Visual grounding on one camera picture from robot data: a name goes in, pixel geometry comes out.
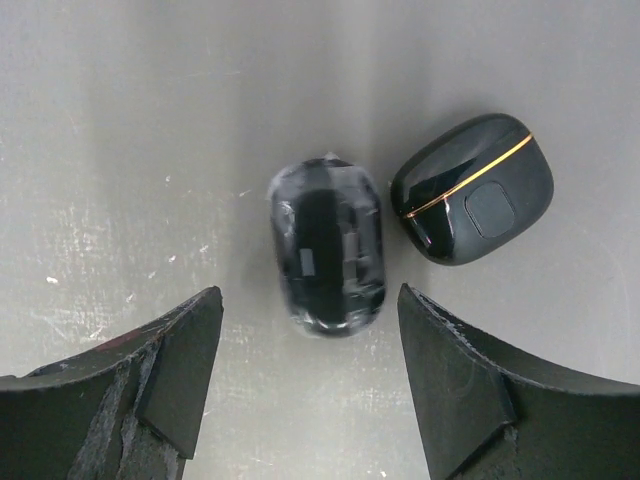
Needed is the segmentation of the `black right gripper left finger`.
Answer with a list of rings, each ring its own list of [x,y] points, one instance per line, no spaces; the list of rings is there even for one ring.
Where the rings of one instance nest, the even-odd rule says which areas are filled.
[[[222,319],[221,291],[209,287],[85,352],[2,377],[2,478],[182,478]]]

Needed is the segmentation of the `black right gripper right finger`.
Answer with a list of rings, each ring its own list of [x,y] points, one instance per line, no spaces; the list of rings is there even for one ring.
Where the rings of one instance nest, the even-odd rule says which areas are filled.
[[[527,353],[409,285],[397,309],[431,478],[638,478],[637,385]]]

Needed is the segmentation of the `black taped earbud charging case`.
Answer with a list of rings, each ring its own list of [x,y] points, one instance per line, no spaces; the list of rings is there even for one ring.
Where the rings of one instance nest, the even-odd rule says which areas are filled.
[[[282,292],[307,332],[347,337],[386,296],[381,200],[368,173],[332,152],[283,168],[267,199]]]

